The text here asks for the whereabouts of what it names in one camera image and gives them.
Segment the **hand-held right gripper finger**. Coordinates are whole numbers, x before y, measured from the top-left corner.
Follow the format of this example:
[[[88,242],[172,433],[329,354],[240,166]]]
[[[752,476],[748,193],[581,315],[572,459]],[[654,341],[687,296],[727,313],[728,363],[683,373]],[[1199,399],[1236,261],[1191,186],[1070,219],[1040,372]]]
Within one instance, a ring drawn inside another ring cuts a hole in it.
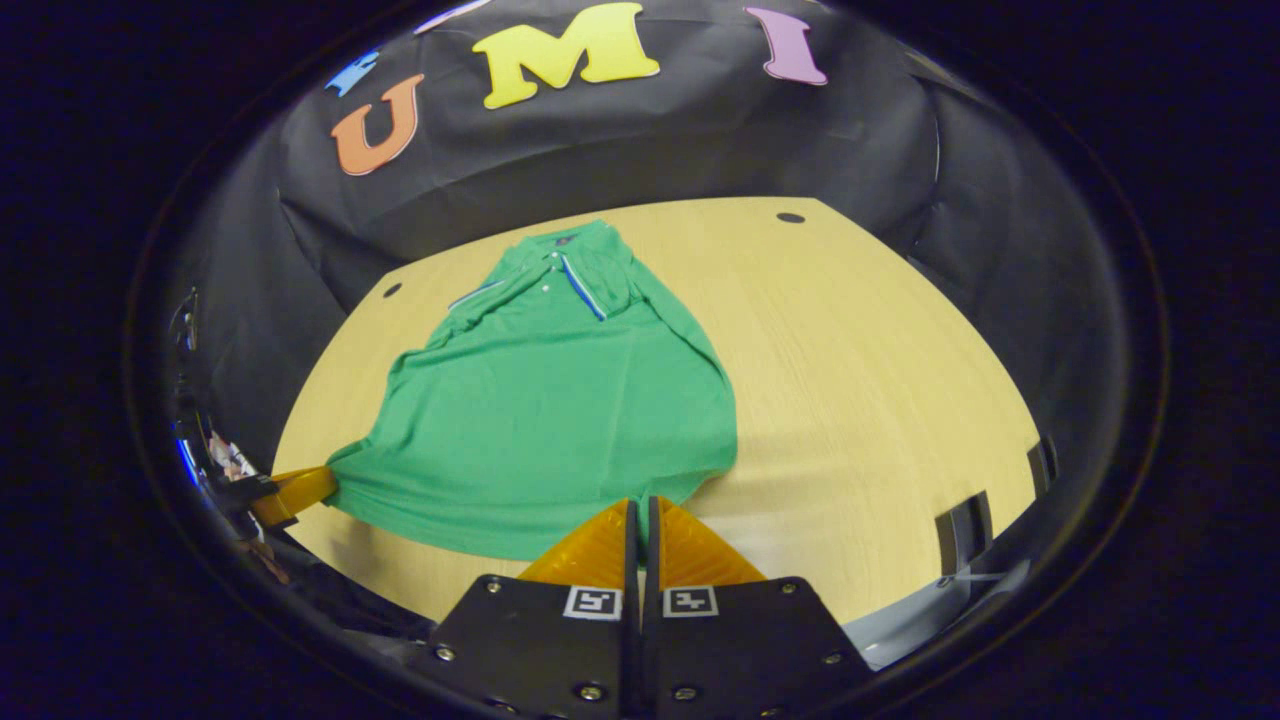
[[[483,717],[625,717],[637,702],[637,506],[621,500],[517,577],[480,575],[410,670]]]
[[[653,717],[823,717],[873,678],[808,580],[765,577],[667,498],[650,498],[646,514],[643,698]]]

